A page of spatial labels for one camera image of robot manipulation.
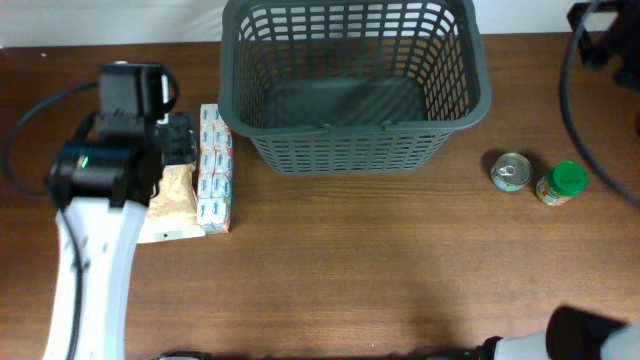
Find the multipack of tissue packets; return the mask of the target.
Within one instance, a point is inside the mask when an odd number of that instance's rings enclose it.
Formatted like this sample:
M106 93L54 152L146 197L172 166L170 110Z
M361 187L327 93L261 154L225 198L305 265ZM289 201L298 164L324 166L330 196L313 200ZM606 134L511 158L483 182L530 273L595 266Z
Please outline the multipack of tissue packets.
M219 106L200 107L197 223L206 234L228 233L231 223L233 138Z

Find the beige powder food pouch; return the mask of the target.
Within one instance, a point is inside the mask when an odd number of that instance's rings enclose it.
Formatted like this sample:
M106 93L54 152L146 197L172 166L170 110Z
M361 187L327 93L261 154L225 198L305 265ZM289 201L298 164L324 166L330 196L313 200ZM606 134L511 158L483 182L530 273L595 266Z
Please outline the beige powder food pouch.
M193 164L168 165L159 183L160 193L150 201L138 237L139 244L198 238L205 235L197 223Z

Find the grey plastic shopping basket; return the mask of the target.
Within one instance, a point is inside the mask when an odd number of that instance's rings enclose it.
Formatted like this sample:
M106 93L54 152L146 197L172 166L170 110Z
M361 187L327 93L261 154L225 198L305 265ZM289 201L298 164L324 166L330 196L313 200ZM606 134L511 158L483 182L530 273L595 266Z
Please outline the grey plastic shopping basket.
M491 106L471 0L235 0L219 110L285 175L412 171Z

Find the tin can with pull tab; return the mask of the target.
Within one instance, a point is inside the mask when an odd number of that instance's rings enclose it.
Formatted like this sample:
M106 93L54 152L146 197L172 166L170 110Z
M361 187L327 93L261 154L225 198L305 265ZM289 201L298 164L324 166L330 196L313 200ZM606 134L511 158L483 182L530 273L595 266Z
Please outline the tin can with pull tab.
M505 192L515 192L527 185L533 175L531 163L519 153L501 155L490 171L494 185Z

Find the jar with green lid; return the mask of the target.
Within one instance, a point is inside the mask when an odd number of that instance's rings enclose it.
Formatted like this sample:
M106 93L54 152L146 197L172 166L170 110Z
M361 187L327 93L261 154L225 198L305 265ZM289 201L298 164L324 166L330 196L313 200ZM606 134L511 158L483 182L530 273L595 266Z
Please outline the jar with green lid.
M586 170L565 161L553 167L536 184L536 196L548 206L560 206L580 195L589 183Z

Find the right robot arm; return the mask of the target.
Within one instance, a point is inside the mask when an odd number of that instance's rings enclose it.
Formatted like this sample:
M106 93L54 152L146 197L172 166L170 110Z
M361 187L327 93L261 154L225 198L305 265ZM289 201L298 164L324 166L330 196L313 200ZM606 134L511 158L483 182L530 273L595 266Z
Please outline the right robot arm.
M616 18L605 34L594 43L586 30L586 19L597 12L614 12ZM599 70L611 57L622 65L615 82L639 90L639 3L637 1L588 1L572 5L567 13L571 38L562 60L559 102L563 125L574 147L594 174L632 207L639 198L612 178L600 166L581 139L570 112L568 82L571 62L579 56L583 65ZM547 328L524 337L494 336L463 359L622 359L639 355L639 324L562 305L552 313Z

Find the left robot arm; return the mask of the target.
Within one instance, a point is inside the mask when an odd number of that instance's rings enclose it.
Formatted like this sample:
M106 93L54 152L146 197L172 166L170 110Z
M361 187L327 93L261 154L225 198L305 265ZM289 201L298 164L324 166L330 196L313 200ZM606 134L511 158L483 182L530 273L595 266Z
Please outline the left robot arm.
M44 358L121 359L134 252L163 172L197 160L193 119L173 114L174 75L160 64L102 66L100 109L54 158L59 263Z

